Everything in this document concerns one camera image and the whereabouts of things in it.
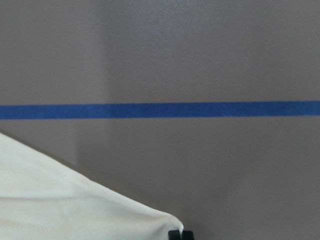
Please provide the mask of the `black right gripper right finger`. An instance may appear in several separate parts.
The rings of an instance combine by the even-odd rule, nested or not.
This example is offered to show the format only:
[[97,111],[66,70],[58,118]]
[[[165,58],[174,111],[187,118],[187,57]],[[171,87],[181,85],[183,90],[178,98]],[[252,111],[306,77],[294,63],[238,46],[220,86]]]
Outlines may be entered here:
[[195,240],[194,233],[191,230],[183,230],[182,240]]

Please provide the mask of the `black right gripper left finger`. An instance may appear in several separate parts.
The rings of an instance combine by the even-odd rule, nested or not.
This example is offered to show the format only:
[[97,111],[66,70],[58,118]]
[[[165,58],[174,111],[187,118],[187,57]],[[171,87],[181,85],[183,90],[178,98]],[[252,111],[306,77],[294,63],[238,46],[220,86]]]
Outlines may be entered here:
[[168,232],[168,240],[181,240],[181,233],[179,230],[170,230]]

